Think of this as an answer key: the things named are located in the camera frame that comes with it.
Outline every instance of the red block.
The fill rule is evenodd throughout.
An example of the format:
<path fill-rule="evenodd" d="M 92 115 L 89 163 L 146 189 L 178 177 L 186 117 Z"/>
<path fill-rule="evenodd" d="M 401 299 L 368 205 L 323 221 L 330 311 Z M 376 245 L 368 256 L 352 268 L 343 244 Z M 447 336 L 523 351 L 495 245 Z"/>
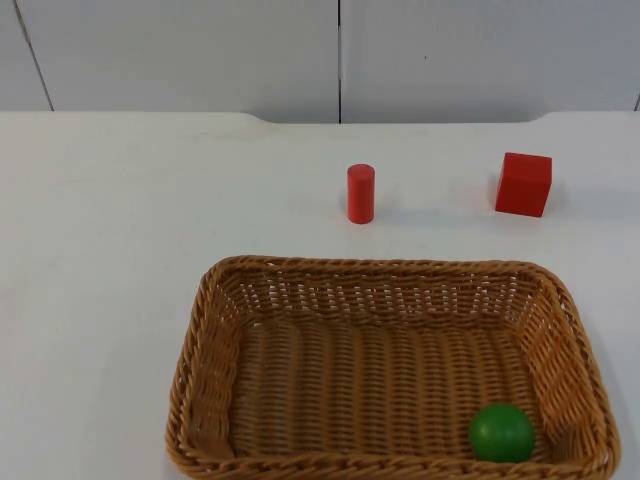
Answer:
<path fill-rule="evenodd" d="M 551 189 L 551 158 L 506 153 L 496 211 L 541 217 Z"/>
<path fill-rule="evenodd" d="M 353 223 L 373 220 L 376 171 L 363 163 L 347 170 L 347 216 Z"/>

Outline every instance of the basket rim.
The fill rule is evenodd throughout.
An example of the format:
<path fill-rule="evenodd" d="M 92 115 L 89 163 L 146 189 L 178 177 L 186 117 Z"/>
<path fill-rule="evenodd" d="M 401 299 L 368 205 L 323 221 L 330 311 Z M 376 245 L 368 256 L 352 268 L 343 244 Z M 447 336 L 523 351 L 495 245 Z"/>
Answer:
<path fill-rule="evenodd" d="M 219 279 L 229 270 L 234 271 L 291 271 L 291 272 L 331 272 L 332 270 L 344 273 L 345 267 L 349 267 L 349 273 L 361 273 L 362 275 L 384 276 L 407 275 L 419 276 L 420 273 L 439 274 L 464 274 L 471 267 L 491 268 L 492 275 L 516 273 L 527 269 L 535 274 L 544 283 L 550 283 L 558 296 L 568 305 L 568 311 L 574 319 L 573 327 L 580 335 L 574 335 L 574 341 L 578 343 L 583 365 L 587 371 L 591 393 L 594 395 L 597 405 L 606 425 L 604 445 L 606 449 L 597 458 L 585 459 L 586 463 L 534 463 L 523 462 L 519 464 L 491 463 L 478 460 L 455 459 L 447 456 L 406 456 L 406 455 L 372 455 L 372 454 L 340 454 L 333 452 L 310 452 L 287 456 L 263 456 L 263 457 L 234 457 L 215 458 L 190 447 L 188 432 L 184 423 L 188 399 L 190 398 L 191 379 L 197 374 L 195 358 L 199 348 L 196 338 L 202 326 L 203 305 L 208 296 L 207 292 L 215 286 Z M 176 372 L 172 381 L 170 393 L 169 419 L 165 432 L 166 450 L 173 462 L 186 474 L 202 472 L 211 473 L 212 470 L 229 472 L 233 470 L 263 472 L 265 470 L 279 470 L 299 468 L 301 464 L 306 467 L 328 468 L 336 467 L 356 468 L 390 471 L 415 471 L 416 469 L 429 469 L 429 471 L 460 473 L 486 473 L 511 474 L 516 477 L 527 477 L 528 474 L 549 475 L 561 473 L 563 476 L 571 475 L 571 478 L 579 479 L 598 472 L 612 474 L 620 461 L 620 439 L 612 415 L 608 395 L 604 389 L 600 371 L 595 361 L 591 345 L 580 321 L 573 298 L 564 283 L 551 271 L 536 263 L 518 260 L 478 260 L 478 261 L 446 261 L 446 260 L 406 260 L 406 259 L 328 259 L 305 257 L 279 257 L 262 255 L 239 255 L 226 257 L 211 267 L 200 281 L 198 292 L 194 301 L 189 329 L 185 336 L 184 345 L 178 360 Z"/>

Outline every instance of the woven basket bottom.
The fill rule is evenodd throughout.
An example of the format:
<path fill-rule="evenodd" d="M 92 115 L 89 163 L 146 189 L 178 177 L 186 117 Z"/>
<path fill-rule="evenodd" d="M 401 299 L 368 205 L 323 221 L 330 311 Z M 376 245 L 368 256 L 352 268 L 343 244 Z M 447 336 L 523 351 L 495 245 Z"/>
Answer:
<path fill-rule="evenodd" d="M 229 447 L 236 457 L 340 452 L 473 458 L 483 406 L 533 421 L 532 462 L 553 463 L 513 322 L 475 314 L 374 322 L 309 315 L 244 328 Z"/>

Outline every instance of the red cylinder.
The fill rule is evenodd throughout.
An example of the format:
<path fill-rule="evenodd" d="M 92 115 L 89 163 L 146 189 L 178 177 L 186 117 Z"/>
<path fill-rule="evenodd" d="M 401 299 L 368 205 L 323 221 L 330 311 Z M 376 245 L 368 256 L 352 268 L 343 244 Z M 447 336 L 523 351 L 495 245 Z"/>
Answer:
<path fill-rule="evenodd" d="M 347 170 L 347 216 L 353 223 L 373 220 L 376 171 L 360 163 Z"/>

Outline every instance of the red cube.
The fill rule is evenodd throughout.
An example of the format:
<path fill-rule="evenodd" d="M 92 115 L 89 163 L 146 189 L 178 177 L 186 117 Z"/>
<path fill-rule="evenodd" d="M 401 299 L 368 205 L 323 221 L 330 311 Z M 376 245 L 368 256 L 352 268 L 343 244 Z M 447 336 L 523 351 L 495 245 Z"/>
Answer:
<path fill-rule="evenodd" d="M 506 153 L 496 211 L 541 217 L 551 189 L 551 158 Z"/>

